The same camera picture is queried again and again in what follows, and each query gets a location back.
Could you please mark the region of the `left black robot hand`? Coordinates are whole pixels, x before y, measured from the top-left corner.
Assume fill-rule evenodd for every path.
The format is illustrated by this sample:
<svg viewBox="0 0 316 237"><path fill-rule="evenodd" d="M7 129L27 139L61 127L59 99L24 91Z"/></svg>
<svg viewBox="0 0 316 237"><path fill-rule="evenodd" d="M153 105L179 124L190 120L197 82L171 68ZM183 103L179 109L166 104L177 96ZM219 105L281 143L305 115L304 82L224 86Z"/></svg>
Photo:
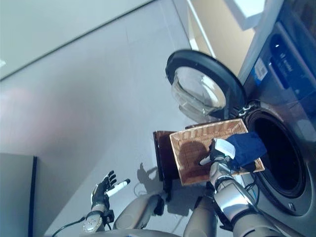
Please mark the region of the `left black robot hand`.
<svg viewBox="0 0 316 237"><path fill-rule="evenodd" d="M97 205L103 205L109 209L109 198L130 184L130 179L117 183L115 172L110 171L103 180L96 184L91 193L91 209Z"/></svg>

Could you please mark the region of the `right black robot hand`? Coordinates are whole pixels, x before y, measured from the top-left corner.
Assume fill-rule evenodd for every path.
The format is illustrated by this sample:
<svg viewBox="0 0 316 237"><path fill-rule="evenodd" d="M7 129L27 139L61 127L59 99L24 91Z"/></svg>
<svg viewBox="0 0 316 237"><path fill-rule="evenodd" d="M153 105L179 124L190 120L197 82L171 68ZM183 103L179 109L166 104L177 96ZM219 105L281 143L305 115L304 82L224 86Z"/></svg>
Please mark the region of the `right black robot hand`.
<svg viewBox="0 0 316 237"><path fill-rule="evenodd" d="M236 149L233 144L224 139L214 138L211 141L207 155L199 162L199 165L204 166L215 161L216 158L228 157L229 160L234 159L235 155Z"/></svg>

